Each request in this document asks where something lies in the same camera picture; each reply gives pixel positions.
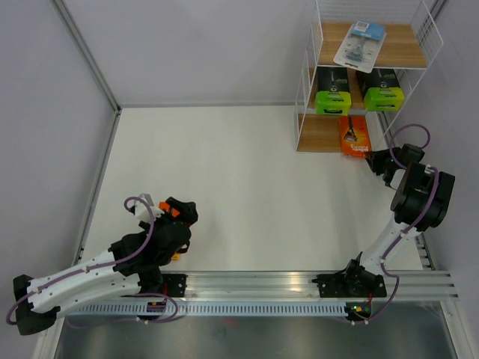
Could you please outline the orange razor box front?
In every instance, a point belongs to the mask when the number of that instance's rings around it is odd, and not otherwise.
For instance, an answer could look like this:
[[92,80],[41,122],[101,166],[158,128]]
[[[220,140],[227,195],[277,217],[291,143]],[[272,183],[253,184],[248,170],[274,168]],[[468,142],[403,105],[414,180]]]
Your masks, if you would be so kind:
[[159,204],[162,214],[157,220],[159,225],[160,265],[166,266],[171,261],[179,260],[180,255],[188,249],[189,227],[185,225],[177,202],[170,197]]

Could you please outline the orange razor box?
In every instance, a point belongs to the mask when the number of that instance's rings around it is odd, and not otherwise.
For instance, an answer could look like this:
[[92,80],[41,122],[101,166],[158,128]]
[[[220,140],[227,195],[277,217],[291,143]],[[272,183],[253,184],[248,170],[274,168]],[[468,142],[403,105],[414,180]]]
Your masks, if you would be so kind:
[[338,123],[342,154],[364,158],[372,150],[366,117],[343,116]]
[[189,227],[185,225],[177,202],[170,197],[159,204],[162,214],[157,220],[159,225],[160,265],[166,266],[171,261],[179,260],[180,255],[188,249]]

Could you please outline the green black razor box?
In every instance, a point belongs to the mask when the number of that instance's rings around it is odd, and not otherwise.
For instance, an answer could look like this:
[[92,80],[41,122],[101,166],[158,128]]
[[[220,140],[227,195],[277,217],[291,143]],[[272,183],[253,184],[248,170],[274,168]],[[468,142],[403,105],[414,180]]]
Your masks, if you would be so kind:
[[393,69],[373,68],[370,73],[357,71],[356,80],[366,111],[399,111],[405,99]]
[[346,116],[352,105],[345,67],[318,67],[315,111],[318,115]]

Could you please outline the white wire wooden shelf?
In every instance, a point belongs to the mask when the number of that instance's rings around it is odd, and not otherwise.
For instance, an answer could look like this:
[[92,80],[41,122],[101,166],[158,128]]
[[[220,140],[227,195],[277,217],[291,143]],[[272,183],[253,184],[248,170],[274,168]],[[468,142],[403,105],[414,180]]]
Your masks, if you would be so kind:
[[444,42],[436,25],[442,1],[315,1],[294,102],[294,148],[298,152],[338,152],[338,117],[318,115],[314,88],[318,67],[333,57],[350,26],[358,21],[385,26],[386,38],[375,66],[391,68],[407,99],[439,54]]

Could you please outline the blue clear razor blister pack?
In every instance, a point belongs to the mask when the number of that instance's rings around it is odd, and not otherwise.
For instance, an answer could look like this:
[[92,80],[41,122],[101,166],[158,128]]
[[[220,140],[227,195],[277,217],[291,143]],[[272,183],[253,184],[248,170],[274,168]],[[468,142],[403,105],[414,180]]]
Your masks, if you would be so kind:
[[371,73],[386,36],[384,25],[357,21],[350,26],[333,62],[362,73]]

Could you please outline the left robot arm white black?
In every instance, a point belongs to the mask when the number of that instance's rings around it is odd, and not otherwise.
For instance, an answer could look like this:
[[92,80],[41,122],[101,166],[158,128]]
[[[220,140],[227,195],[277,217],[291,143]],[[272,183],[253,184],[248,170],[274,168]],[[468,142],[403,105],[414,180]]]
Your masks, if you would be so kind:
[[40,333],[68,314],[117,297],[159,297],[172,302],[185,295],[184,274],[161,269],[185,254],[191,227],[198,221],[196,204],[168,197],[154,204],[150,195],[128,197],[124,208],[138,220],[140,231],[123,236],[85,263],[55,274],[13,279],[15,304],[6,323],[23,336]]

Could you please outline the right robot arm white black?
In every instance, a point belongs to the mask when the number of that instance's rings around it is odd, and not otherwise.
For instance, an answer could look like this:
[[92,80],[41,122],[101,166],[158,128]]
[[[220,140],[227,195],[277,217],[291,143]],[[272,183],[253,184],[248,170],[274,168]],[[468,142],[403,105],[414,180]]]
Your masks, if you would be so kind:
[[411,144],[367,155],[371,169],[395,190],[390,206],[392,217],[378,239],[350,260],[340,275],[348,295],[386,296],[385,270],[394,256],[407,242],[444,220],[455,176],[422,164],[423,157],[423,149]]

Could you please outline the aluminium rail frame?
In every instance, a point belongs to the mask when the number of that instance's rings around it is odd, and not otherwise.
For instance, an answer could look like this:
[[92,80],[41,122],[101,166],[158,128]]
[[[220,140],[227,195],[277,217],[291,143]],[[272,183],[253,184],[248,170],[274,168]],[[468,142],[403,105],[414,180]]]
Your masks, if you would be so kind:
[[[328,272],[307,271],[190,271],[170,272],[165,274],[184,274],[186,285],[181,298],[200,301],[310,301],[340,299],[356,300],[369,298],[322,298],[318,287],[312,280],[319,274]],[[384,301],[393,295],[398,301],[441,301],[456,300],[457,289],[451,275],[446,271],[399,271],[384,277],[387,296],[372,298]],[[161,284],[161,279],[149,277],[140,279],[134,274],[123,277],[106,273],[82,273],[46,290],[48,298],[60,302],[71,300],[74,303],[83,301],[100,301],[119,298],[138,293],[154,293]]]

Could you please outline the aluminium corner post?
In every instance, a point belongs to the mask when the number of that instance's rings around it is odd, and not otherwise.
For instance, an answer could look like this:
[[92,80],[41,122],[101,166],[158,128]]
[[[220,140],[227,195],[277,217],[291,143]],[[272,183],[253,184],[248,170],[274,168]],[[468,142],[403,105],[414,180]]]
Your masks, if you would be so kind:
[[90,47],[88,46],[87,42],[85,41],[85,38],[75,19],[73,18],[73,15],[70,12],[66,2],[63,0],[51,0],[50,3],[57,12],[74,45],[79,50],[79,54],[86,63],[91,75],[93,76],[94,81],[100,89],[101,94],[103,95],[109,106],[112,108],[113,112],[115,114],[119,114],[121,111],[121,106],[115,98],[115,95],[113,94],[113,91],[110,88],[108,82],[106,81],[102,70],[100,69],[96,59],[94,58],[94,55],[90,50]]

